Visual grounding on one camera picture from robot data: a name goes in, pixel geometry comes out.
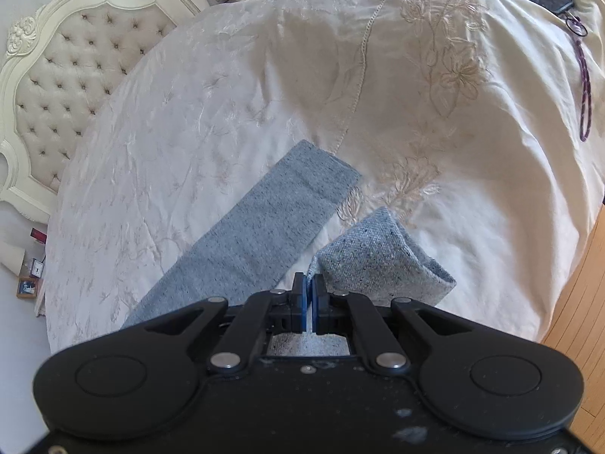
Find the grey knit pants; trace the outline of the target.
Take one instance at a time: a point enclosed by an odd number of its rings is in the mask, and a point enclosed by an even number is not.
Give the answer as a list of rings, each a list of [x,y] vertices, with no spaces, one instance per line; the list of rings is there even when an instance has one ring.
[[[242,303],[275,288],[359,178],[343,161],[307,141],[298,143],[144,295],[124,324],[124,350],[141,359],[168,357],[198,312],[153,331],[144,322],[205,297]],[[377,305],[399,296],[436,305],[456,284],[385,207],[320,249],[308,274],[323,276],[331,290],[363,293]]]

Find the cream embroidered bedspread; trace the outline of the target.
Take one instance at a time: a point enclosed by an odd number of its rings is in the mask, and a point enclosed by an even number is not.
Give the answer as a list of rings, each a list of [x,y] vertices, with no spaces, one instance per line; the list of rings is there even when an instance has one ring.
[[[604,198],[604,0],[580,51],[528,0],[216,5],[142,59],[59,189],[49,346],[117,330],[296,143],[360,185],[290,267],[379,207],[456,280],[445,311],[548,331]]]

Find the cream nightstand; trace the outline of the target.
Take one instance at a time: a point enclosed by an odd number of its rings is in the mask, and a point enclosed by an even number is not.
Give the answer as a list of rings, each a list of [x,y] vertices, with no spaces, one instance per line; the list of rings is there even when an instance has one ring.
[[[34,257],[30,263],[30,277],[33,278],[36,283],[36,299],[34,304],[34,312],[36,317],[42,317],[45,315],[45,292],[43,288],[45,263],[45,256],[42,258]]]

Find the small framed photo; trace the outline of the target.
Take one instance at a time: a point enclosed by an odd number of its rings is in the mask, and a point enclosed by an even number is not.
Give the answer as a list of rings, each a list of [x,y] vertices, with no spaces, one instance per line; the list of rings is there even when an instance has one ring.
[[[35,299],[38,294],[39,279],[35,277],[19,277],[16,297],[20,299]]]

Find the white table lamp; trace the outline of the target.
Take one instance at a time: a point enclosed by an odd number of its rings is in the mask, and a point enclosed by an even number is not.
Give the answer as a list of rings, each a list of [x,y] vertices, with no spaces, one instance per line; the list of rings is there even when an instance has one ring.
[[[0,263],[9,269],[13,275],[20,276],[25,259],[23,248],[0,241]]]

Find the cream tufted headboard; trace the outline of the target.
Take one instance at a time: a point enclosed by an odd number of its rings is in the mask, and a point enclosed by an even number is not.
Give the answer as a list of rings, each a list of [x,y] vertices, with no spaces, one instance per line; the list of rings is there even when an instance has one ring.
[[[45,224],[98,110],[207,0],[52,0],[10,28],[1,69],[2,201]]]

